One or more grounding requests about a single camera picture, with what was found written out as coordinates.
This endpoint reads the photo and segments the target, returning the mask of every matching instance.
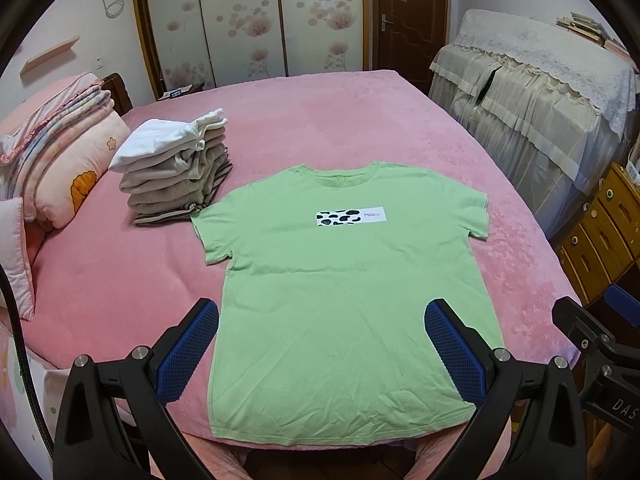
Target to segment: metal screw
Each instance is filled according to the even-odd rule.
[[[89,362],[89,356],[82,354],[79,355],[78,357],[76,357],[74,359],[74,364],[78,367],[78,368],[82,368],[85,364],[87,364]]]
[[[138,346],[133,349],[131,352],[131,357],[134,359],[140,360],[144,359],[149,354],[149,348],[146,346]]]
[[[566,361],[566,359],[564,357],[562,357],[561,355],[557,355],[556,357],[554,357],[554,363],[556,364],[556,366],[558,368],[567,368],[569,363]]]
[[[494,351],[495,358],[500,362],[505,362],[511,359],[511,354],[506,348],[496,348]]]

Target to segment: wardrobe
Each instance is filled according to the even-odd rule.
[[[363,68],[363,0],[148,0],[167,89]]]

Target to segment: blue gripper pad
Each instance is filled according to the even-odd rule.
[[[424,311],[424,329],[460,397],[476,406],[482,404],[486,397],[484,368],[436,301]]]
[[[617,285],[607,287],[604,301],[631,326],[640,326],[640,303]]]
[[[193,371],[218,331],[218,307],[209,300],[171,348],[156,375],[156,396],[162,404],[180,399]]]

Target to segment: white cable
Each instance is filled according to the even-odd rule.
[[[124,0],[115,0],[112,4],[107,5],[107,2],[102,0],[102,4],[104,5],[104,13],[107,15],[107,18],[117,18],[122,14],[124,10]],[[109,12],[109,9],[113,6],[120,6],[120,8],[116,12]]]

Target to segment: wooden drawer cabinet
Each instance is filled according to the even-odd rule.
[[[640,194],[613,164],[597,197],[558,250],[558,259],[588,306],[639,258]]]
[[[581,223],[569,234],[569,243],[565,245],[565,249],[567,256],[574,264],[582,288],[587,293],[587,299],[593,303],[607,288],[610,281]]]
[[[598,193],[598,200],[611,216],[634,258],[640,256],[640,202],[638,194],[631,191],[622,168],[611,168]]]

